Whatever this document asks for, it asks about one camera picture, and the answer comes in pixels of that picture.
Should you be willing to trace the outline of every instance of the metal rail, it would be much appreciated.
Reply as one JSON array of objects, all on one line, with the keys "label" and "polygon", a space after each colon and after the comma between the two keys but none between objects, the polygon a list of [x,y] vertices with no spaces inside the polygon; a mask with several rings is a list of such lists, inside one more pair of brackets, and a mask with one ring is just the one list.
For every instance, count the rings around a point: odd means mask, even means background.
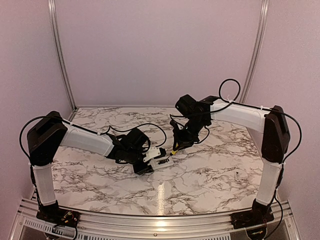
[{"label": "metal rail", "polygon": [[[289,203],[285,201],[282,203],[282,206],[284,213],[283,218],[285,220],[292,218],[292,211]],[[273,223],[278,222],[281,216],[281,209],[277,203],[273,203],[271,208],[275,217]],[[237,230],[233,228],[230,217],[232,213],[243,210],[249,210],[249,208],[236,211],[188,216],[148,216],[101,213],[77,209],[77,211],[80,212],[78,234],[79,236],[84,236],[86,234],[108,236],[111,237],[111,239],[186,240],[193,238],[213,238],[213,236],[217,235],[226,235],[233,232],[243,231],[244,228]],[[38,203],[35,200],[23,199],[17,214],[17,218],[19,219],[17,221],[20,221],[20,223],[15,222],[16,227],[19,228],[19,225],[24,225],[24,221],[26,221],[26,219],[45,224],[44,221],[36,219],[37,211]],[[19,229],[16,229],[12,233],[11,239],[18,240],[20,234],[21,229],[20,231]]]},{"label": "metal rail", "polygon": [[252,53],[251,62],[245,78],[243,91],[240,97],[240,103],[245,103],[249,94],[250,86],[255,74],[256,65],[258,62],[259,53],[261,51],[263,39],[266,31],[267,15],[269,9],[269,0],[262,0],[261,12],[258,24],[258,31],[256,33],[256,39],[254,43],[254,49]]},{"label": "metal rail", "polygon": [[51,21],[51,26],[53,31],[55,49],[58,56],[58,61],[60,65],[64,87],[65,87],[67,98],[72,108],[72,111],[75,112],[77,107],[76,107],[74,95],[72,93],[72,89],[71,89],[71,85],[70,85],[70,81],[69,81],[69,77],[66,69],[66,64],[64,60],[64,55],[62,51],[61,41],[60,41],[57,13],[56,13],[56,1],[48,0],[48,5],[49,5],[50,21]]}]

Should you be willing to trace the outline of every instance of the marble tabletop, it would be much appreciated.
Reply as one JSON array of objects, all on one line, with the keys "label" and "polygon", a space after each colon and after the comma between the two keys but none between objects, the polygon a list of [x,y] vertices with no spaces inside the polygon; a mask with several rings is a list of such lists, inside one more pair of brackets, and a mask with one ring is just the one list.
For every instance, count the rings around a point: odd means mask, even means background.
[{"label": "marble tabletop", "polygon": [[[109,125],[126,130],[154,123],[165,130],[169,153],[173,145],[169,114],[179,113],[162,107],[80,108],[73,123],[99,132]],[[152,146],[164,140],[154,126],[140,129]],[[144,175],[134,174],[130,164],[60,147],[52,164],[56,198],[65,207],[130,215],[194,215],[251,207],[263,163],[247,129],[223,121],[212,121],[209,129],[202,144],[172,157],[173,166]],[[204,129],[199,138],[206,134]]]}]

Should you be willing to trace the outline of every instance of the white wall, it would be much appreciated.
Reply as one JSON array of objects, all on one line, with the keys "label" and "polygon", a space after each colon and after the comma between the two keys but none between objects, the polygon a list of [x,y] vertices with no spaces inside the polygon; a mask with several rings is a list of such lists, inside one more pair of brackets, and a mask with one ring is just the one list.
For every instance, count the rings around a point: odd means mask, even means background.
[{"label": "white wall", "polygon": [[[56,1],[78,106],[173,106],[244,85],[260,0]],[[237,87],[229,88],[233,95]]]},{"label": "white wall", "polygon": [[32,189],[20,130],[33,117],[56,110],[67,118],[71,109],[48,1],[1,1],[0,23],[0,239],[6,240],[22,197]]},{"label": "white wall", "polygon": [[[302,145],[287,159],[280,197],[289,199],[303,240],[320,237],[319,93],[320,1],[271,0],[247,103],[280,105],[301,124]],[[299,135],[289,127],[292,148]]]}]

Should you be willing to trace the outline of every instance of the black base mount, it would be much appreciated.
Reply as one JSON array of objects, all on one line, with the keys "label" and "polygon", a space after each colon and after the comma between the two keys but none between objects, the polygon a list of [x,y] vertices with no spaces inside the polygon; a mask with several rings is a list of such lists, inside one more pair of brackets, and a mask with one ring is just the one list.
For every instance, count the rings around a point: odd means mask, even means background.
[{"label": "black base mount", "polygon": [[79,222],[80,213],[73,210],[61,209],[56,201],[54,204],[39,207],[36,218],[50,222],[57,226],[76,228]]},{"label": "black base mount", "polygon": [[269,208],[264,215],[257,214],[257,212],[253,210],[235,212],[231,214],[231,223],[234,229],[253,227],[260,224],[266,224],[273,220],[275,220],[275,217],[271,208]]}]

